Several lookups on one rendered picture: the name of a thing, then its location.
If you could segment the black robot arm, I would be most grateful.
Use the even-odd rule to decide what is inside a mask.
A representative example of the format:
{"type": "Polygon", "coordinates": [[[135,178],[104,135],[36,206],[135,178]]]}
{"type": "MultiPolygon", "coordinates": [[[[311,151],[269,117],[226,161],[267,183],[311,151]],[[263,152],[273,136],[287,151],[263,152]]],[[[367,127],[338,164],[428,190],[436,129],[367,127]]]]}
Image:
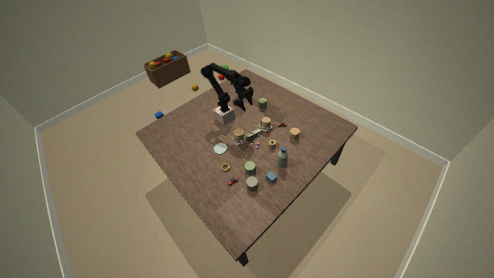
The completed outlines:
{"type": "MultiPolygon", "coordinates": [[[[228,108],[227,102],[230,100],[230,96],[227,92],[224,92],[217,82],[217,80],[214,78],[213,71],[222,74],[225,76],[225,78],[231,82],[233,87],[236,90],[239,90],[241,87],[249,86],[251,84],[251,80],[239,74],[236,70],[225,70],[224,68],[216,65],[215,63],[212,63],[210,65],[205,66],[201,70],[201,74],[209,80],[209,82],[212,84],[214,87],[216,93],[218,94],[218,100],[219,102],[217,103],[218,106],[221,106],[220,111],[225,113],[226,111],[230,110],[228,108]]],[[[242,90],[242,96],[252,96],[253,94],[253,88],[249,87],[249,89],[242,90]]]]}

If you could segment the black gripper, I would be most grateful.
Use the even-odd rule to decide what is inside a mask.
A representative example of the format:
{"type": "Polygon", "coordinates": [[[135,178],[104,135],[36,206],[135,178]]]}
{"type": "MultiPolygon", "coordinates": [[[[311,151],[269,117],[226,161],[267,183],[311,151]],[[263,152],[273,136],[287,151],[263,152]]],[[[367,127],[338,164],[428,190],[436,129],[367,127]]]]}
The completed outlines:
{"type": "Polygon", "coordinates": [[[245,109],[245,107],[244,107],[244,105],[243,105],[243,102],[244,102],[244,101],[243,101],[243,99],[244,99],[244,98],[246,98],[246,99],[247,99],[247,101],[248,101],[248,102],[252,105],[252,96],[245,96],[245,97],[243,97],[243,96],[242,96],[242,90],[244,90],[244,88],[243,88],[243,87],[241,87],[239,90],[236,90],[236,92],[235,92],[235,93],[237,93],[239,97],[238,97],[238,99],[237,99],[237,100],[235,100],[235,101],[233,102],[233,104],[234,104],[234,105],[236,105],[236,106],[238,106],[238,107],[240,107],[240,108],[241,108],[241,109],[243,109],[244,111],[246,111],[246,109],[245,109]],[[239,99],[239,98],[240,98],[240,99],[239,99]]]}

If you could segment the small blue box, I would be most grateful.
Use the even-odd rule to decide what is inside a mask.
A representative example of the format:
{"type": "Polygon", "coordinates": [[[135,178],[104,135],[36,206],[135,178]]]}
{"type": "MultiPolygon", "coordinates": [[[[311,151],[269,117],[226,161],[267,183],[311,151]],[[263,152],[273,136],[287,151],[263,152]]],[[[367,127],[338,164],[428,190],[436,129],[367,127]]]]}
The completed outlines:
{"type": "Polygon", "coordinates": [[[266,175],[266,178],[273,184],[276,180],[277,180],[277,176],[272,173],[272,172],[269,172],[267,175],[266,175]]]}

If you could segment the tan cylinder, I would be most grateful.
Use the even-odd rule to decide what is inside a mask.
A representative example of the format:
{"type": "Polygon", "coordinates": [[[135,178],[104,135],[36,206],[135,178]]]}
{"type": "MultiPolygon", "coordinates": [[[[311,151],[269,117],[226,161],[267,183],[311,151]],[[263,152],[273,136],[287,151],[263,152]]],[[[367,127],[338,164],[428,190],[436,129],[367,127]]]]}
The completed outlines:
{"type": "Polygon", "coordinates": [[[299,139],[299,134],[300,134],[300,130],[298,128],[292,128],[290,130],[290,138],[292,140],[298,140],[299,139]]]}
{"type": "Polygon", "coordinates": [[[236,129],[233,132],[233,139],[236,140],[236,141],[243,140],[243,130],[242,129],[236,129]]]}

